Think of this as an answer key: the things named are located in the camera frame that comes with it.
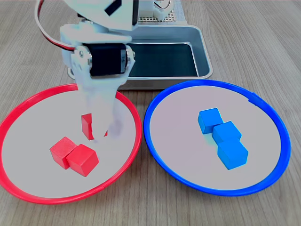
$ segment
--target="blue plate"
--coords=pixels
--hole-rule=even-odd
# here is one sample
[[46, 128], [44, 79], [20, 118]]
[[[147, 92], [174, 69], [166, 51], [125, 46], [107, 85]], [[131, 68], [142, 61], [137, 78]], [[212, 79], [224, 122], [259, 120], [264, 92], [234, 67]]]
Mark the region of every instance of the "blue plate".
[[[261, 182], [247, 188], [243, 189], [238, 189], [238, 190], [216, 190], [216, 189], [211, 189], [207, 187], [202, 187], [199, 185], [196, 185], [185, 178], [180, 177], [178, 174], [173, 172], [159, 157], [153, 142], [151, 140], [151, 134], [150, 134], [150, 121], [151, 121], [151, 116], [158, 106], [158, 104], [168, 95], [189, 87], [194, 87], [194, 86], [215, 86], [215, 87], [220, 87], [220, 88], [225, 88], [229, 89], [232, 91], [235, 91], [246, 98], [249, 99], [249, 102], [252, 104], [258, 106], [260, 109], [262, 109], [275, 123], [277, 126], [277, 129], [279, 131], [280, 139], [281, 139], [281, 153], [280, 153], [280, 158], [278, 160], [278, 163], [274, 170]], [[165, 90], [163, 90], [159, 95], [155, 97], [155, 99], [151, 102], [150, 106], [148, 107], [145, 117], [144, 117], [144, 136], [145, 136], [145, 141], [146, 144], [151, 152], [151, 154], [154, 156], [156, 161], [159, 163], [159, 165], [171, 176], [173, 176], [175, 179], [179, 180], [180, 182], [184, 183], [185, 185], [188, 185], [196, 190], [209, 193], [209, 194], [214, 194], [214, 195], [221, 195], [221, 196], [241, 196], [241, 195], [248, 195], [248, 194], [253, 194], [256, 192], [259, 192], [269, 186], [271, 186], [273, 183], [275, 183], [284, 173], [286, 170], [290, 156], [291, 156], [291, 142], [290, 138], [287, 132], [287, 129], [279, 117], [279, 115], [275, 112], [275, 110], [268, 105], [263, 99], [261, 99], [259, 96], [257, 96], [255, 93], [252, 93], [244, 88], [238, 87], [236, 85], [232, 85], [229, 83], [221, 82], [221, 81], [212, 81], [212, 80], [200, 80], [200, 81], [186, 81], [182, 82], [176, 85], [173, 85]]]

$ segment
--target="blue wooden block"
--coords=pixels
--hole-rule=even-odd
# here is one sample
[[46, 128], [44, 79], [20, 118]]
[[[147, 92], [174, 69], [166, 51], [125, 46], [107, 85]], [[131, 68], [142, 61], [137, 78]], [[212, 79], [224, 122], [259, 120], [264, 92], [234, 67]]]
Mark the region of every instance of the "blue wooden block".
[[238, 139], [218, 144], [217, 155], [229, 170], [246, 164], [249, 152]]
[[213, 128], [212, 137], [213, 140], [215, 140], [215, 142], [219, 144], [223, 141], [234, 139], [234, 138], [240, 140], [241, 133], [233, 124], [233, 122], [229, 121], [221, 125], [215, 126]]
[[212, 108], [199, 112], [198, 123], [203, 134], [212, 133], [214, 126], [223, 123], [220, 112], [217, 108]]

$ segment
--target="red plate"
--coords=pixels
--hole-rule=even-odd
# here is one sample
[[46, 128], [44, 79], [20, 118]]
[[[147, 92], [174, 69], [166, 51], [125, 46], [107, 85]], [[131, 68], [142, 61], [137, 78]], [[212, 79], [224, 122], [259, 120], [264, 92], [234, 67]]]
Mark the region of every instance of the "red plate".
[[12, 195], [28, 202], [33, 202], [37, 204], [63, 204], [63, 203], [70, 203], [70, 202], [75, 202], [84, 198], [87, 198], [91, 195], [94, 195], [109, 185], [111, 185], [113, 182], [115, 182], [127, 169], [128, 167], [132, 164], [133, 160], [135, 159], [138, 150], [141, 145], [141, 140], [142, 140], [142, 122], [141, 118], [139, 116], [139, 113], [135, 106], [133, 105], [132, 102], [130, 102], [129, 99], [127, 99], [124, 95], [121, 93], [117, 92], [116, 93], [116, 99], [121, 101], [131, 112], [134, 121], [135, 121], [135, 129], [136, 129], [136, 136], [135, 136], [135, 143], [134, 147], [132, 149], [132, 152], [127, 159], [127, 161], [124, 163], [124, 165], [120, 168], [120, 170], [115, 173], [110, 179], [106, 180], [104, 183], [98, 185], [97, 187], [70, 197], [64, 197], [64, 198], [43, 198], [43, 197], [38, 197], [31, 195], [29, 193], [26, 193], [19, 189], [17, 186], [15, 186], [11, 180], [8, 178], [4, 167], [3, 167], [3, 162], [2, 162], [2, 148], [3, 148], [3, 143], [4, 139], [7, 135], [8, 130], [10, 127], [14, 124], [14, 122], [20, 117], [25, 111], [27, 111], [29, 108], [37, 104], [38, 102], [45, 100], [49, 97], [52, 97], [57, 94], [61, 94], [64, 92], [69, 92], [69, 91], [76, 91], [78, 90], [78, 87], [76, 84], [67, 84], [67, 85], [62, 85], [54, 88], [47, 89], [45, 91], [42, 91], [31, 98], [25, 100], [23, 103], [21, 103], [18, 107], [16, 107], [7, 117], [6, 119], [2, 122], [0, 126], [0, 184], [2, 185], [3, 188], [5, 188], [9, 193]]

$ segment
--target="wood grain surface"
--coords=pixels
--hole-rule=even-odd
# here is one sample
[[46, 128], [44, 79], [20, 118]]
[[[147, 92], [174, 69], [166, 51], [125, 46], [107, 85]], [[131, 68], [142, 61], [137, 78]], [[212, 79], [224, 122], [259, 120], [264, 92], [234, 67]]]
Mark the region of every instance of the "wood grain surface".
[[[34, 4], [0, 1], [0, 120], [37, 92], [73, 82], [60, 49], [39, 32]], [[132, 166], [116, 183], [79, 202], [36, 205], [0, 187], [1, 226], [301, 225], [301, 2], [194, 0], [182, 5], [188, 23], [203, 32], [214, 70], [211, 79], [257, 93], [282, 117], [292, 143], [284, 175], [246, 197], [203, 194], [168, 175], [143, 140]], [[41, 21], [59, 39], [60, 26], [78, 19], [63, 2], [49, 1]], [[158, 94], [122, 93], [141, 118]]]

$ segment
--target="red wooden block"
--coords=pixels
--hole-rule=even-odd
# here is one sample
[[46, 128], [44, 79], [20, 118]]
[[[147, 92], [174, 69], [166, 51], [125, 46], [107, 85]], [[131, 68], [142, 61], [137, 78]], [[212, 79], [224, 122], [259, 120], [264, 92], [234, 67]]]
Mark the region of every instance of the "red wooden block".
[[81, 129], [88, 140], [94, 140], [92, 135], [92, 114], [85, 114], [81, 116]]
[[96, 152], [85, 146], [78, 145], [68, 156], [67, 161], [75, 172], [86, 177], [99, 163]]
[[66, 157], [77, 147], [75, 143], [64, 137], [50, 148], [53, 160], [65, 170], [69, 168]]

